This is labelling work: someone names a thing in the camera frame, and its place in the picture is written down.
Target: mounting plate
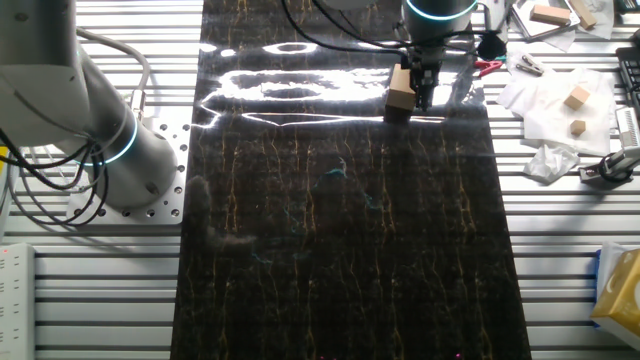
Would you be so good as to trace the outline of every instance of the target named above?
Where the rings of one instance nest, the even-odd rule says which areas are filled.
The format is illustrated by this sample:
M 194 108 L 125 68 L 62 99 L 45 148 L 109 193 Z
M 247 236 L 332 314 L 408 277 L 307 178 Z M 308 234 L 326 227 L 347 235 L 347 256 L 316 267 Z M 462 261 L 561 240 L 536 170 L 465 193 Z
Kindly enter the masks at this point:
M 187 160 L 189 158 L 189 137 L 191 119 L 148 118 L 144 125 L 167 139 L 178 159 L 176 177 L 169 189 L 151 204 L 137 209 L 114 209 L 105 204 L 102 216 L 97 216 L 89 225 L 175 225 L 182 223 L 184 210 L 184 190 L 187 179 Z M 67 218 L 81 209 L 89 199 L 89 191 L 72 194 L 67 206 Z M 89 209 L 76 222 L 82 222 L 96 211 L 99 201 L 94 200 Z

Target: black marble surface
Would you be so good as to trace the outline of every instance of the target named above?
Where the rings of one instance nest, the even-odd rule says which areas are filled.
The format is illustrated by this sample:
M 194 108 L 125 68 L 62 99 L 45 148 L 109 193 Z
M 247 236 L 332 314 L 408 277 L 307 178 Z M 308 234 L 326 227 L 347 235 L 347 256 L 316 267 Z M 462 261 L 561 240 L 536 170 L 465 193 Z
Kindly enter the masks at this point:
M 348 15 L 391 38 L 399 8 Z M 389 125 L 397 57 L 296 41 L 277 0 L 205 4 L 171 358 L 530 359 L 473 59 Z

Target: black device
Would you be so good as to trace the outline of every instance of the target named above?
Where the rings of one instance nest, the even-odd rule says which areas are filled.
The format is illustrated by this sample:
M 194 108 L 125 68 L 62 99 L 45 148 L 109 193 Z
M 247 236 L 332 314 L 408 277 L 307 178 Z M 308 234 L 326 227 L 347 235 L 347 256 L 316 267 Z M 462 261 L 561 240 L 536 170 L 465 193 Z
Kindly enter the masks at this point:
M 618 14 L 640 12 L 640 1 L 638 0 L 614 0 L 613 3 Z
M 616 50 L 620 61 L 620 76 L 627 90 L 627 102 L 640 116 L 640 49 L 620 48 Z

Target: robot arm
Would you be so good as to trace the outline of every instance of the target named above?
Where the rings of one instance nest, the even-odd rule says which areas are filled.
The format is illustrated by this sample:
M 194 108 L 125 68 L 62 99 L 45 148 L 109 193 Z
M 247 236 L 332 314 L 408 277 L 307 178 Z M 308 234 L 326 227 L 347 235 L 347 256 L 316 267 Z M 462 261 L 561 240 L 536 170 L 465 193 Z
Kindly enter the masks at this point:
M 107 204 L 146 205 L 172 184 L 176 156 L 83 51 L 75 17 L 74 0 L 0 1 L 0 129 L 17 147 L 54 144 L 70 155 L 87 139 L 100 145 L 109 167 Z M 133 98 L 141 104 L 144 93 Z

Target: white tissue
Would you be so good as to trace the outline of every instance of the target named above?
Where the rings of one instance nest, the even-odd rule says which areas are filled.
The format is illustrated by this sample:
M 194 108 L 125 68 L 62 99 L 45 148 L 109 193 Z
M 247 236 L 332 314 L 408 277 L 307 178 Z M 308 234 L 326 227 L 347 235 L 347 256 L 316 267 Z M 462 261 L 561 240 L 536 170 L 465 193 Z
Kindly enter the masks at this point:
M 576 31 L 565 31 L 559 34 L 547 36 L 542 39 L 547 44 L 556 47 L 564 52 L 569 51 L 573 42 L 576 41 Z
M 578 29 L 582 32 L 611 40 L 613 33 L 614 10 L 611 0 L 582 0 L 589 8 L 598 23 L 591 30 L 585 30 L 582 26 Z
M 535 180 L 550 184 L 579 163 L 580 157 L 573 150 L 545 143 L 523 171 Z
M 591 92 L 591 96 L 574 111 L 564 101 L 577 85 Z M 522 116 L 525 139 L 552 141 L 581 153 L 605 156 L 610 152 L 609 129 L 616 123 L 613 86 L 611 74 L 587 69 L 569 74 L 545 71 L 545 76 L 529 79 L 518 74 L 500 94 L 498 104 Z M 571 134 L 570 126 L 575 120 L 587 123 L 580 136 Z

